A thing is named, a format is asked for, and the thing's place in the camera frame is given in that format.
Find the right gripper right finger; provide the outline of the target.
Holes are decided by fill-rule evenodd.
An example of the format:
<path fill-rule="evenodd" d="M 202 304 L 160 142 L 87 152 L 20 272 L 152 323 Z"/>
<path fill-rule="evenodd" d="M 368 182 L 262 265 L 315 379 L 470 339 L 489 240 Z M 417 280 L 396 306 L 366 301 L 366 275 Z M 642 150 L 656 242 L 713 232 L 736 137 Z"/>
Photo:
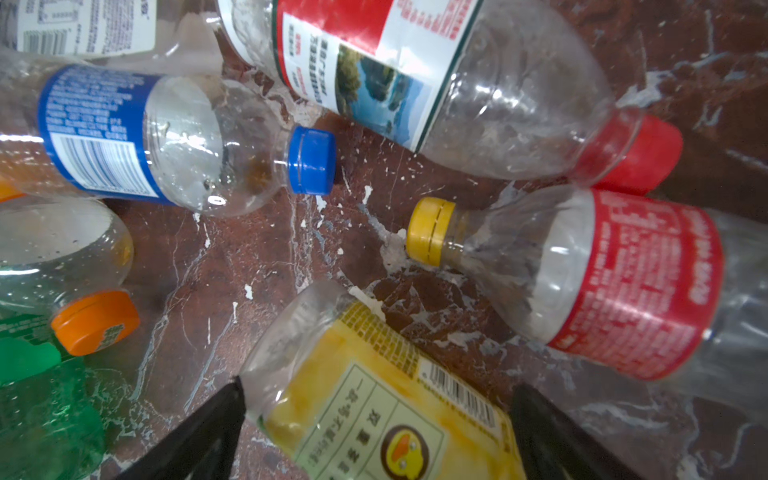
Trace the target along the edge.
<path fill-rule="evenodd" d="M 508 415 L 528 479 L 641 478 L 528 384 L 515 388 Z"/>

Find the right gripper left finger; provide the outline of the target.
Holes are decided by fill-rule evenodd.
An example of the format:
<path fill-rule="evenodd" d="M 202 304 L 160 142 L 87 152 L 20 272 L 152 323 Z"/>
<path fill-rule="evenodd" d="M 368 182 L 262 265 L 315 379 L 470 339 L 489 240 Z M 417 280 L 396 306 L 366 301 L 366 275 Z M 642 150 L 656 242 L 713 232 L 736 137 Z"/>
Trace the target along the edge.
<path fill-rule="evenodd" d="M 120 479 L 228 479 L 245 422 L 238 377 L 221 388 Z"/>

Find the yellow label tea bottle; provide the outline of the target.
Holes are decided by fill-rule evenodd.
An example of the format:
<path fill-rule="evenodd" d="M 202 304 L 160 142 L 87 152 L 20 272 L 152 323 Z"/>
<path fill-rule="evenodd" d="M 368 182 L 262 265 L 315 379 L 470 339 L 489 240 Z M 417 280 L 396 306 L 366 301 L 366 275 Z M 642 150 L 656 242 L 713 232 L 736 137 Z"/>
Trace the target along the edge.
<path fill-rule="evenodd" d="M 312 479 L 521 479 L 509 416 L 332 281 L 240 373 L 248 419 Z"/>

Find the clear bottle red label yellow cap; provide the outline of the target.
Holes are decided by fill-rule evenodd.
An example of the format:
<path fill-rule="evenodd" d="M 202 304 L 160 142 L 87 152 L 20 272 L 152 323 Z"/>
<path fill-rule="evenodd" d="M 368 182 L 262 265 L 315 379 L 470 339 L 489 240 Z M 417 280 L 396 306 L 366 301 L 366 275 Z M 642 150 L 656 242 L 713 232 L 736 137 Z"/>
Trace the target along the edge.
<path fill-rule="evenodd" d="M 406 250 L 526 339 L 767 419 L 767 228 L 570 185 L 485 211 L 425 197 Z"/>

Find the clear bottle red white label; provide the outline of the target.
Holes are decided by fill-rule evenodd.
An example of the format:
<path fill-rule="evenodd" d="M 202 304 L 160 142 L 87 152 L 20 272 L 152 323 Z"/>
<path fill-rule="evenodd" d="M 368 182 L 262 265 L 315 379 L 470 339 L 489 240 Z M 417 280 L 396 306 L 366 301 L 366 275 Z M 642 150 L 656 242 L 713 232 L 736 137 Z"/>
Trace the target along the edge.
<path fill-rule="evenodd" d="M 236 52 L 304 99 L 447 168 L 644 195 L 673 125 L 620 107 L 591 49 L 541 1 L 222 1 Z"/>

